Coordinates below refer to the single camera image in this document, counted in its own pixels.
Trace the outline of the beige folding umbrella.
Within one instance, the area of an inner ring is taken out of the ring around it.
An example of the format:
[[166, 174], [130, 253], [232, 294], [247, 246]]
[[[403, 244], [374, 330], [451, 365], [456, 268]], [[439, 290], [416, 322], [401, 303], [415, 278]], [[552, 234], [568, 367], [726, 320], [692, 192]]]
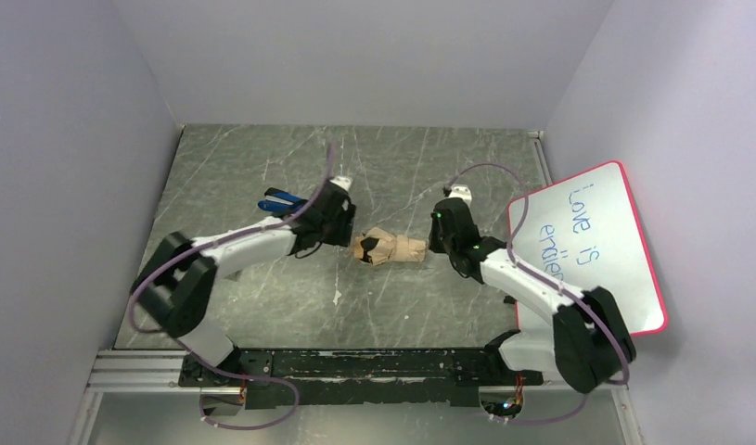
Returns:
[[422, 262], [426, 258], [428, 242], [373, 227], [353, 240], [351, 251], [357, 260], [373, 266], [388, 262]]

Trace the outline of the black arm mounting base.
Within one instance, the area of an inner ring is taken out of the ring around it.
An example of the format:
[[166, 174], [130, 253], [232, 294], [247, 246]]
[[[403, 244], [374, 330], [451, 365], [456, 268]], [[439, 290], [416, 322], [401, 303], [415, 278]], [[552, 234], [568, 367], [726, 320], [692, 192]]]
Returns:
[[219, 375], [191, 355], [182, 361], [178, 384], [205, 394], [245, 391], [248, 409], [302, 405], [446, 402], [478, 407], [480, 388], [540, 386], [537, 371], [511, 371], [491, 350], [455, 349], [243, 349], [230, 372]]

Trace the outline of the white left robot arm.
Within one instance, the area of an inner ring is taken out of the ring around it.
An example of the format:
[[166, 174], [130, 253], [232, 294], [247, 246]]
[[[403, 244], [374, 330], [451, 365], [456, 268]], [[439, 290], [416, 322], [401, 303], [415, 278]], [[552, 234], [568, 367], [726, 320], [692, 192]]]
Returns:
[[240, 372], [240, 350], [206, 316], [214, 284], [263, 262], [348, 246], [356, 211], [351, 185], [351, 178], [334, 176], [309, 199], [270, 187], [258, 203], [269, 215], [253, 225], [221, 235], [165, 236], [137, 276], [129, 307], [140, 307], [199, 362]]

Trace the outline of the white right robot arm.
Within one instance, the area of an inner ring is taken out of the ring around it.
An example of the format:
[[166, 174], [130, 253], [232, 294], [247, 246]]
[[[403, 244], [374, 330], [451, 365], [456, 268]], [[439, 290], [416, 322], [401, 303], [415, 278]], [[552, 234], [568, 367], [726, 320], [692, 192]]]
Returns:
[[446, 255], [462, 277], [500, 290], [540, 319], [535, 329], [508, 331], [487, 345], [508, 370], [553, 373], [582, 394], [627, 382], [636, 349], [607, 289], [566, 284], [522, 260], [507, 242], [482, 235], [461, 197], [439, 201], [430, 217], [432, 252]]

